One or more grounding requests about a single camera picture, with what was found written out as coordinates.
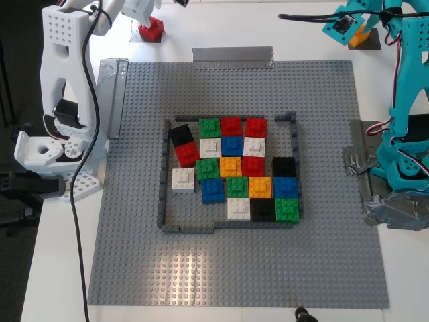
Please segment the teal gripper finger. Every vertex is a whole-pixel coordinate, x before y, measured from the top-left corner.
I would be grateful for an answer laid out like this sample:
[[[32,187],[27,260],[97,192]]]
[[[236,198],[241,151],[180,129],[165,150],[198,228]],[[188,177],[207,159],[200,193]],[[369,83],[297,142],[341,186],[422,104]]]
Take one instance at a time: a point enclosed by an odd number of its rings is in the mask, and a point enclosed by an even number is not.
[[[372,11],[369,14],[369,19],[367,20],[367,23],[363,29],[363,33],[366,34],[367,32],[370,32],[373,27],[375,27],[381,20],[379,17],[379,13],[381,12],[380,9],[377,9],[375,11]]]

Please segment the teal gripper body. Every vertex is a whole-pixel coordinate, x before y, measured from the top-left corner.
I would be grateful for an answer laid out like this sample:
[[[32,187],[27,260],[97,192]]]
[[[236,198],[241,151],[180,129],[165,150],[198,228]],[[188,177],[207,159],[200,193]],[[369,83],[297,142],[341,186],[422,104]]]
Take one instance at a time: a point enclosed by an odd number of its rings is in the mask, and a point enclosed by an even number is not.
[[[382,0],[350,0],[345,5],[340,5],[337,9],[341,11],[362,11],[364,14],[374,13],[382,10]]]

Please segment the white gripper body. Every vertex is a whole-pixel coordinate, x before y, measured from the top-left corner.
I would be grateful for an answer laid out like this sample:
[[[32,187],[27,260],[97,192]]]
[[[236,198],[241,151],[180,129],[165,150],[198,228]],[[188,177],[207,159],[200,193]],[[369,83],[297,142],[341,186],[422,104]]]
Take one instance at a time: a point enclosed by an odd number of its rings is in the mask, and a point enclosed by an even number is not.
[[[123,6],[123,15],[150,16],[154,8],[161,8],[160,0],[125,0]]]

